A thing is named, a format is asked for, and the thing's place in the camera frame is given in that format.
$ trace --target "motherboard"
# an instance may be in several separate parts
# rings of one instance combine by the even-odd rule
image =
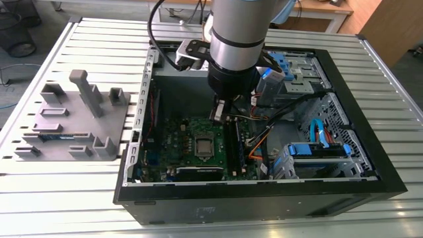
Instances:
[[[244,157],[244,142],[249,137],[248,121],[236,119],[214,124],[208,118],[166,118],[160,150],[144,150],[136,177],[144,182],[196,180],[256,180],[256,165]],[[230,140],[238,143],[230,146]]]

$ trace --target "green motherboard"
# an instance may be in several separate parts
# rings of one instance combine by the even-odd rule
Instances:
[[[237,122],[242,142],[249,138],[248,121]],[[148,182],[170,182],[177,167],[220,167],[221,180],[256,180],[256,165],[245,164],[242,173],[234,175],[226,169],[226,151],[222,125],[205,118],[165,119],[158,152],[145,151],[141,160],[148,167]]]

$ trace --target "floor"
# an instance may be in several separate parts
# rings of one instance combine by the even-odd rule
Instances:
[[[146,21],[149,17],[149,9],[145,6],[116,6],[98,4],[78,4],[62,3],[62,11],[55,12],[47,1],[34,1],[35,8],[42,20],[42,24],[29,29],[31,39],[35,43],[35,52],[23,58],[11,58],[0,49],[0,68],[17,64],[33,63],[42,64],[43,59],[49,53],[50,48],[58,38],[61,31],[66,25],[67,19],[71,15],[80,15],[90,18],[109,18],[120,20],[140,20]],[[186,20],[192,15],[192,10],[184,10],[177,13],[178,17],[169,17],[165,10],[161,11],[161,21],[178,23],[180,20]],[[192,18],[192,23],[198,22],[200,11],[196,12]],[[9,80],[10,86],[0,86],[0,128],[2,127],[13,107],[1,109],[3,106],[17,103],[29,83],[37,72],[35,66],[17,66],[1,71],[2,80]]]
[[[35,1],[42,24],[29,29],[33,41],[37,45],[37,51],[33,55],[25,58],[10,58],[7,54],[0,49],[0,67],[15,63],[41,64],[46,54],[55,42],[61,30],[67,22],[70,15],[81,15],[92,18],[109,18],[121,20],[141,20],[146,21],[149,10],[145,6],[114,6],[114,5],[96,5],[62,3],[62,11],[54,12],[50,3],[46,1]],[[161,11],[161,21],[177,23],[180,19],[186,20],[192,14],[190,10],[184,10],[176,13],[178,17],[169,17],[165,10]],[[193,23],[198,22],[200,14],[193,17]],[[9,80],[10,86],[0,86],[0,108],[17,103],[30,79],[37,71],[35,66],[17,66],[2,70],[2,80]],[[410,54],[405,54],[398,63],[392,68],[392,72],[398,78],[408,93],[414,99],[420,108],[423,108],[423,56],[413,58]],[[0,128],[2,127],[13,107],[0,109]]]

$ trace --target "blue cable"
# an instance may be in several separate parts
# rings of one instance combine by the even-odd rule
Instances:
[[[329,144],[328,142],[325,141],[325,137],[324,137],[324,126],[322,126],[322,121],[317,118],[314,118],[312,121],[310,121],[310,125],[309,125],[309,141],[310,142],[316,142],[316,136],[314,136],[314,127],[316,127],[316,124],[317,124],[317,128],[318,128],[318,140],[322,144],[322,148],[328,148],[329,147]]]
[[[3,106],[3,107],[0,107],[0,110],[1,109],[6,109],[6,108],[10,108],[10,107],[14,107],[17,105],[17,103],[14,103],[13,105],[7,105],[7,106]]]

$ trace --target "blue latch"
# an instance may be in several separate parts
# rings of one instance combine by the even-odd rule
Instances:
[[[294,150],[297,155],[310,155],[309,145],[306,144],[294,144]]]
[[[272,72],[272,69],[268,68],[268,69],[264,71],[264,73],[262,73],[262,75],[261,75],[261,78],[265,78],[266,75],[269,75],[270,72]]]
[[[322,125],[322,121],[318,118],[314,118],[310,120],[310,125],[309,125],[309,141],[310,142],[316,142],[316,135],[314,135],[314,127],[318,127],[318,140],[320,143],[322,144],[322,148],[328,148],[329,144],[325,141],[325,137],[324,137],[324,125]]]
[[[344,145],[342,145],[342,148],[344,148],[345,154],[349,156],[350,153],[352,153],[350,147],[349,147],[346,144],[344,144]]]
[[[296,152],[294,152],[294,147],[292,145],[288,145],[288,150],[289,150],[289,154],[290,155],[294,155]]]
[[[293,144],[288,146],[290,155],[310,155],[309,145],[306,144]]]
[[[292,81],[294,80],[294,76],[289,71],[289,62],[285,61],[282,54],[269,54],[269,56],[274,59],[274,61],[278,63],[280,68],[284,72],[284,80]]]
[[[273,163],[273,166],[272,166],[272,168],[270,168],[270,174],[273,173],[273,170],[274,170],[274,168],[276,168],[276,166],[277,166],[277,164],[281,162],[281,156],[278,156],[277,157],[277,159],[276,159],[276,161],[274,161],[274,163]]]

